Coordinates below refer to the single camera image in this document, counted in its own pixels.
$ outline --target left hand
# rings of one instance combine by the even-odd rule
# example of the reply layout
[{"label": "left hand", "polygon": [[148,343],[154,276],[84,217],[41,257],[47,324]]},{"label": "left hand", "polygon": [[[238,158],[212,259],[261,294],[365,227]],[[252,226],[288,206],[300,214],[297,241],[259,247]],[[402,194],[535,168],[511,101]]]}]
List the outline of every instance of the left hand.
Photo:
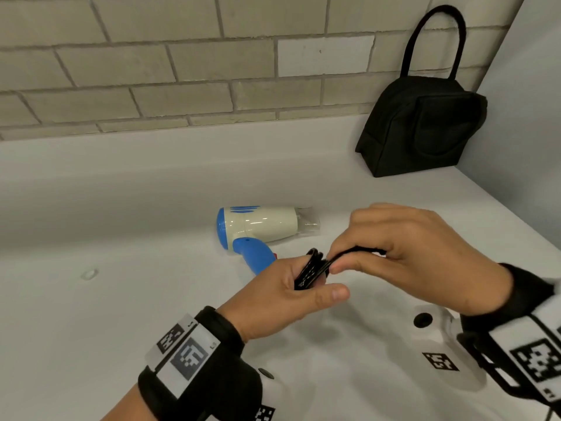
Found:
[{"label": "left hand", "polygon": [[275,334],[310,313],[346,301],[351,295],[348,288],[341,283],[326,285],[325,277],[310,290],[294,290],[294,280],[309,259],[305,255],[275,261],[217,312],[247,342]]}]

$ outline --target brick wall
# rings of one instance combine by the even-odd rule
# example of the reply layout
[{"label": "brick wall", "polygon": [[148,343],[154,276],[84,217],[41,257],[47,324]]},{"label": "brick wall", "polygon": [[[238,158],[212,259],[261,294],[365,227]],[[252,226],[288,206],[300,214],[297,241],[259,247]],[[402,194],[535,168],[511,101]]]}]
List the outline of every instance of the brick wall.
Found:
[{"label": "brick wall", "polygon": [[[522,0],[0,0],[4,140],[369,112],[432,6],[468,27],[475,89]],[[445,76],[457,35],[421,34]]]}]

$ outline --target fingernail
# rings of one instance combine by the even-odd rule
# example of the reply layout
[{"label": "fingernail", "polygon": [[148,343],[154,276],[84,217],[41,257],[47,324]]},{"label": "fingernail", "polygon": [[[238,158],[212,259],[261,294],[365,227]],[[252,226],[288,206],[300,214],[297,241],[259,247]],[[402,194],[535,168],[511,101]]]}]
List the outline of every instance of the fingernail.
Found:
[{"label": "fingernail", "polygon": [[333,290],[333,300],[335,301],[346,300],[347,295],[347,290],[344,288]]}]

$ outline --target white countertop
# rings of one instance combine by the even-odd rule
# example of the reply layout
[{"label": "white countertop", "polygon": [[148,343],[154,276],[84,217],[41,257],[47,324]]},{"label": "white countertop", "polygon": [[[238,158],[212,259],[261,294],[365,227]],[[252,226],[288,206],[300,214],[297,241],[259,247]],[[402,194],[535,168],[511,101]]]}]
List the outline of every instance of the white countertop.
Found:
[{"label": "white countertop", "polygon": [[[363,120],[116,134],[111,153],[103,150],[107,142],[91,137],[0,145],[2,418],[98,420],[135,382],[162,331],[248,282],[247,266],[215,237],[220,206],[316,206],[321,234],[272,245],[286,257],[313,246],[326,251],[352,208],[415,205],[437,211],[497,261],[559,276],[561,251],[457,169],[371,177],[348,150]],[[324,132],[310,137],[310,130]],[[271,149],[276,133],[297,150]],[[188,155],[205,136],[212,137],[196,147],[199,155]],[[156,137],[160,152],[146,155]],[[233,138],[238,152],[201,155]],[[250,141],[259,149],[239,148]],[[135,143],[145,147],[135,151]],[[112,157],[127,147],[126,160]],[[80,279],[93,268],[96,278]],[[545,418],[545,407],[505,395],[490,379],[478,393],[450,389],[419,362],[404,334],[418,300],[359,273],[337,280],[350,287],[349,303],[251,342],[244,352],[290,386],[295,421]]]}]

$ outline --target black cable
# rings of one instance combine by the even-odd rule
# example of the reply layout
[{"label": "black cable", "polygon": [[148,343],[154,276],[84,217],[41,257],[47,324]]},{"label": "black cable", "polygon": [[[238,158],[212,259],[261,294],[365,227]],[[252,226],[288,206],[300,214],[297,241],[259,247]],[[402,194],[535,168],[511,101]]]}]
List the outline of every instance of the black cable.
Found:
[{"label": "black cable", "polygon": [[329,275],[329,267],[333,264],[334,261],[338,260],[345,254],[348,253],[376,253],[379,255],[386,255],[386,251],[380,250],[378,248],[366,248],[363,246],[355,246],[350,248],[342,253],[335,255],[331,260],[327,261],[323,258],[323,253],[320,253],[316,248],[312,248],[308,251],[308,255],[311,255],[310,261],[306,264],[300,275],[294,281],[294,289],[297,291],[307,290],[312,288],[314,282],[321,276],[322,273],[325,273],[327,277]]}]

